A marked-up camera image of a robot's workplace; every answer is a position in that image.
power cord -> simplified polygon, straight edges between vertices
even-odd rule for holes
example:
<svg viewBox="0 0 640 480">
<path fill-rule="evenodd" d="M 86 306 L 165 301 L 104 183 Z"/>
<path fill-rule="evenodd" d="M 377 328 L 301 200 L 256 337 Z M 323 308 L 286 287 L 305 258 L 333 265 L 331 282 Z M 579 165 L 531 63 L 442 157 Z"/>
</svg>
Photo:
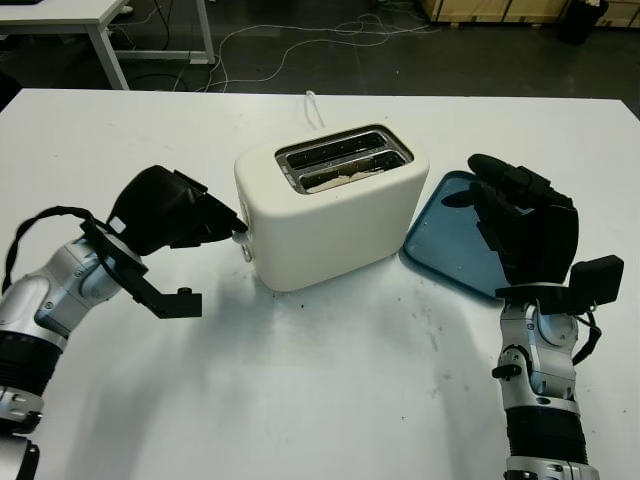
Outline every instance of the power cord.
<svg viewBox="0 0 640 480">
<path fill-rule="evenodd" d="M 313 128 L 314 130 L 317 130 L 318 127 L 313 122 L 313 120 L 311 120 L 311 117 L 309 116 L 309 108 L 307 107 L 307 104 L 309 103 L 313 105 L 313 108 L 316 111 L 318 120 L 320 121 L 320 127 L 325 128 L 324 120 L 322 120 L 322 115 L 320 115 L 320 109 L 318 108 L 318 100 L 316 97 L 316 92 L 314 92 L 313 90 L 307 90 L 306 93 L 304 94 L 304 114 L 307 117 L 307 120 L 309 121 L 311 128 Z"/>
<path fill-rule="evenodd" d="M 131 45 L 131 50 L 133 51 L 136 49 L 136 42 L 133 41 L 133 38 L 131 38 L 131 35 L 129 35 L 124 28 L 115 24 L 109 25 L 109 28 L 113 30 L 117 30 L 120 33 L 122 33 L 124 37 L 127 39 L 127 42 L 129 42 L 129 44 Z"/>
<path fill-rule="evenodd" d="M 171 0 L 169 4 L 169 13 L 167 13 L 167 40 L 164 42 L 162 50 L 166 50 L 167 47 L 169 47 L 169 41 L 171 40 L 171 12 L 173 11 L 173 2 L 174 0 Z"/>
<path fill-rule="evenodd" d="M 394 2 L 394 1 L 382 1 L 379 8 L 388 12 L 406 13 L 411 18 L 420 21 L 428 21 L 429 17 L 421 9 L 417 2 Z"/>
<path fill-rule="evenodd" d="M 377 22 L 366 22 L 363 19 L 367 18 L 367 17 L 373 17 L 375 20 L 377 20 Z M 360 28 L 358 30 L 350 30 L 350 29 L 345 29 L 344 27 L 347 25 L 359 25 Z M 379 27 L 382 29 L 382 31 L 380 30 L 369 30 L 369 31 L 365 31 L 365 26 L 366 25 L 370 25 L 370 26 L 374 26 L 374 27 Z M 218 47 L 218 55 L 217 55 L 217 62 L 216 65 L 209 71 L 209 79 L 207 81 L 207 84 L 204 85 L 203 87 L 198 88 L 197 90 L 195 90 L 196 92 L 200 92 L 200 91 L 204 91 L 205 93 L 209 91 L 209 88 L 211 87 L 215 87 L 218 85 L 224 85 L 223 89 L 222 89 L 222 93 L 225 93 L 227 91 L 227 86 L 230 83 L 260 83 L 260 82 L 267 82 L 273 78 L 275 78 L 280 71 L 282 71 L 287 56 L 289 55 L 289 53 L 294 50 L 295 48 L 298 48 L 302 45 L 306 45 L 309 43 L 333 43 L 333 44 L 338 44 L 338 45 L 348 45 L 348 46 L 354 46 L 354 47 L 376 47 L 376 46 L 380 46 L 383 45 L 384 43 L 386 43 L 387 41 L 389 41 L 389 39 L 391 38 L 392 35 L 397 35 L 397 34 L 401 34 L 401 33 L 418 33 L 418 34 L 430 34 L 430 33 L 435 33 L 437 31 L 439 31 L 440 29 L 436 29 L 436 30 L 430 30 L 430 31 L 421 31 L 424 30 L 425 28 L 428 28 L 430 25 L 429 24 L 425 24 L 425 25 L 421 25 L 419 27 L 416 28 L 408 28 L 408 29 L 403 29 L 403 28 L 399 28 L 396 27 L 395 25 L 386 25 L 384 23 L 382 23 L 382 20 L 380 19 L 380 17 L 378 17 L 375 14 L 372 13 L 365 13 L 363 15 L 360 15 L 355 21 L 349 21 L 349 22 L 344 22 L 341 23 L 340 25 L 336 26 L 335 28 L 303 28 L 303 27 L 294 27 L 294 26 L 290 26 L 290 25 L 253 25 L 251 27 L 246 27 L 246 28 L 242 28 L 240 30 L 236 30 L 235 32 L 230 33 L 229 35 L 227 35 L 222 42 L 220 42 L 220 46 Z M 322 38 L 322 39 L 313 39 L 313 40 L 305 40 L 303 42 L 299 42 L 296 43 L 294 45 L 292 45 L 291 47 L 289 47 L 285 52 L 284 55 L 282 56 L 282 60 L 280 62 L 280 65 L 278 66 L 278 68 L 276 69 L 276 71 L 274 73 L 272 73 L 271 75 L 265 77 L 265 78 L 261 78 L 261 79 L 246 79 L 246 80 L 241 80 L 241 79 L 233 79 L 233 80 L 229 80 L 228 74 L 227 74 L 227 69 L 224 65 L 224 61 L 222 58 L 222 49 L 224 47 L 224 44 L 233 36 L 238 35 L 240 33 L 244 33 L 250 30 L 254 30 L 257 28 L 279 28 L 279 29 L 285 29 L 285 30 L 297 30 L 297 31 L 304 31 L 304 32 L 330 32 L 330 33 L 335 33 L 338 35 L 383 35 L 385 38 L 381 41 L 377 41 L 377 42 L 372 42 L 372 43 L 357 43 L 357 42 L 347 42 L 347 41 L 342 41 L 342 40 L 332 40 L 332 39 L 327 39 L 327 38 Z M 219 82 L 213 82 L 213 73 L 218 69 L 218 67 L 222 67 L 222 71 L 224 73 L 224 80 L 223 81 L 219 81 Z"/>
<path fill-rule="evenodd" d="M 189 23 L 191 24 L 191 35 L 190 35 L 190 40 L 189 40 L 189 54 L 187 55 L 187 60 L 184 62 L 184 65 L 182 66 L 182 70 L 180 70 L 180 73 L 178 74 L 178 78 L 176 79 L 176 83 L 173 84 L 173 89 L 171 90 L 172 92 L 176 91 L 176 88 L 178 87 L 178 83 L 180 83 L 181 79 L 182 79 L 182 74 L 184 73 L 185 69 L 187 68 L 187 65 L 189 65 L 190 62 L 190 58 L 191 58 L 191 51 L 193 49 L 193 11 L 191 12 L 191 17 L 189 18 Z"/>
<path fill-rule="evenodd" d="M 149 20 L 151 20 L 151 17 L 153 17 L 153 16 L 156 14 L 156 12 L 159 12 L 161 8 L 162 8 L 162 7 L 156 7 L 156 8 L 155 8 L 155 9 L 154 9 L 154 10 L 153 10 L 153 11 L 152 11 L 148 16 L 147 16 L 147 18 L 145 18 L 144 20 L 141 20 L 140 22 L 118 22 L 118 23 L 112 23 L 112 24 L 111 24 L 111 26 L 113 26 L 113 25 L 118 25 L 118 26 L 122 27 L 122 26 L 130 26 L 130 25 L 143 25 L 143 24 L 145 24 L 145 23 L 148 23 L 148 22 L 149 22 Z"/>
<path fill-rule="evenodd" d="M 166 50 L 166 46 L 169 45 L 169 41 L 171 40 L 171 32 L 169 31 L 169 25 L 167 24 L 167 21 L 164 18 L 164 15 L 162 15 L 162 12 L 160 11 L 160 5 L 158 5 L 158 0 L 153 0 L 154 5 L 156 6 L 156 10 L 158 11 L 158 14 L 160 15 L 160 19 L 162 20 L 162 23 L 164 25 L 164 29 L 167 33 L 167 39 L 164 42 L 164 48 L 163 50 Z"/>
<path fill-rule="evenodd" d="M 176 83 L 173 85 L 173 90 L 172 92 L 176 91 L 176 86 L 179 84 L 182 85 L 182 87 L 184 88 L 185 92 L 189 91 L 189 85 L 187 85 L 187 82 L 185 82 L 182 79 L 182 72 L 180 72 L 180 75 L 174 75 L 173 73 L 147 73 L 145 75 L 140 75 L 139 77 L 136 77 L 132 80 L 129 80 L 129 85 L 131 85 L 132 83 L 137 82 L 138 80 L 142 80 L 144 78 L 150 78 L 150 77 L 170 77 L 170 78 L 175 78 L 176 79 Z"/>
</svg>

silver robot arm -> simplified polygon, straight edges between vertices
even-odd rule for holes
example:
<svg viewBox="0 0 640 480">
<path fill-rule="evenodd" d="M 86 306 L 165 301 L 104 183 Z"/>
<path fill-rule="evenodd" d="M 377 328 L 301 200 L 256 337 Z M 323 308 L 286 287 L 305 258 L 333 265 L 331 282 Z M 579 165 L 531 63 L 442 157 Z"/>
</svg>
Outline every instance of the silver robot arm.
<svg viewBox="0 0 640 480">
<path fill-rule="evenodd" d="M 202 296 L 183 287 L 158 292 L 141 256 L 163 246 L 197 247 L 244 233 L 235 212 L 180 172 L 155 166 L 118 197 L 108 224 L 74 207 L 53 207 L 25 221 L 7 254 L 0 299 L 0 480 L 33 479 L 40 452 L 24 435 L 42 418 L 43 392 L 71 332 L 121 288 L 159 318 L 198 317 Z M 41 269 L 11 283 L 18 243 L 42 218 L 71 214 L 84 235 L 59 248 Z"/>
<path fill-rule="evenodd" d="M 505 307 L 492 371 L 502 388 L 511 448 L 504 478 L 598 480 L 587 460 L 574 366 L 600 338 L 593 310 L 616 299 L 624 264 L 610 255 L 571 267 L 578 212 L 549 180 L 486 155 L 473 155 L 469 167 L 477 182 L 443 203 L 475 208 L 478 229 L 511 285 L 496 291 Z M 578 322 L 589 327 L 589 339 L 573 356 Z"/>
<path fill-rule="evenodd" d="M 42 393 L 71 332 L 119 290 L 89 242 L 80 239 L 58 249 L 2 297 L 0 480 L 35 472 L 38 448 L 20 435 L 31 433 L 42 417 Z"/>
<path fill-rule="evenodd" d="M 502 352 L 493 376 L 502 387 L 511 445 L 506 480 L 598 480 L 587 463 L 575 396 L 576 319 L 513 302 L 505 306 L 500 328 Z"/>
</svg>

dark floor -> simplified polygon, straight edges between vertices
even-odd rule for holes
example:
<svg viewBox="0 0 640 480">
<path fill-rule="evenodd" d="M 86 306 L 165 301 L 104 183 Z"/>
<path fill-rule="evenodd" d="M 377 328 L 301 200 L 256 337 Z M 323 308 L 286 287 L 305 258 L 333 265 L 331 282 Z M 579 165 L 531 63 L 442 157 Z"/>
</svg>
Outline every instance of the dark floor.
<svg viewBox="0 0 640 480">
<path fill-rule="evenodd" d="M 195 2 L 174 1 L 169 48 L 202 49 Z M 171 0 L 158 2 L 166 16 Z M 226 35 L 251 25 L 333 28 L 364 13 L 376 13 L 385 24 L 397 28 L 427 23 L 419 9 L 406 3 L 377 8 L 373 3 L 218 0 L 207 3 L 207 8 L 216 52 Z M 154 0 L 131 0 L 131 5 L 134 16 L 117 23 L 141 22 L 155 8 Z M 362 20 L 377 22 L 372 16 Z M 121 28 L 137 49 L 160 49 L 165 43 L 166 33 L 157 13 L 147 23 Z M 359 25 L 343 28 L 358 29 Z M 365 28 L 381 31 L 373 25 Z M 312 89 L 318 94 L 620 98 L 640 116 L 640 31 L 597 30 L 579 47 L 560 43 L 555 37 L 553 27 L 478 24 L 458 29 L 431 26 L 423 33 L 393 35 L 383 45 L 372 47 L 311 43 L 291 51 L 272 80 L 231 83 L 227 91 L 301 93 Z M 275 72 L 289 47 L 321 38 L 370 44 L 381 42 L 385 36 L 255 29 L 230 38 L 222 55 L 230 79 L 260 79 Z M 115 47 L 131 48 L 130 40 L 114 29 Z M 176 90 L 197 90 L 207 84 L 210 71 L 207 65 L 187 65 L 183 61 L 122 62 L 122 68 L 131 88 L 140 90 L 172 90 L 174 86 Z M 0 71 L 27 87 L 109 88 L 84 37 L 24 37 L 17 47 L 0 54 Z M 181 81 L 176 84 L 175 76 L 181 72 Z M 219 68 L 213 81 L 223 79 Z M 221 88 L 218 85 L 210 91 Z"/>
</svg>

toaster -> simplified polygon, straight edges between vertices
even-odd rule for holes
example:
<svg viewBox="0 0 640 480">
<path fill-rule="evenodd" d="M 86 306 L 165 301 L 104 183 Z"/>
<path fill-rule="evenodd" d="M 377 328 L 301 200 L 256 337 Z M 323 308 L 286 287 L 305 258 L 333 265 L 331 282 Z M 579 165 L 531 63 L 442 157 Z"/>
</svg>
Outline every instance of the toaster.
<svg viewBox="0 0 640 480">
<path fill-rule="evenodd" d="M 254 149 L 235 163 L 245 257 L 268 287 L 286 292 L 391 255 L 428 171 L 408 137 L 379 124 Z"/>
</svg>

blue tray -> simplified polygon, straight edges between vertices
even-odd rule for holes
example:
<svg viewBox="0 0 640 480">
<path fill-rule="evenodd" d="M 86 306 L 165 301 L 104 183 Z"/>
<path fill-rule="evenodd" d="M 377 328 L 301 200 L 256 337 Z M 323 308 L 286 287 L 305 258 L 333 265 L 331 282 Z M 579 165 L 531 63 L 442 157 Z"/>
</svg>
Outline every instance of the blue tray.
<svg viewBox="0 0 640 480">
<path fill-rule="evenodd" d="M 495 298 L 496 289 L 509 284 L 498 254 L 489 250 L 476 227 L 475 210 L 448 208 L 441 203 L 447 195 L 479 181 L 471 173 L 447 173 L 409 230 L 403 249 L 409 260 L 421 267 L 467 290 Z"/>
</svg>

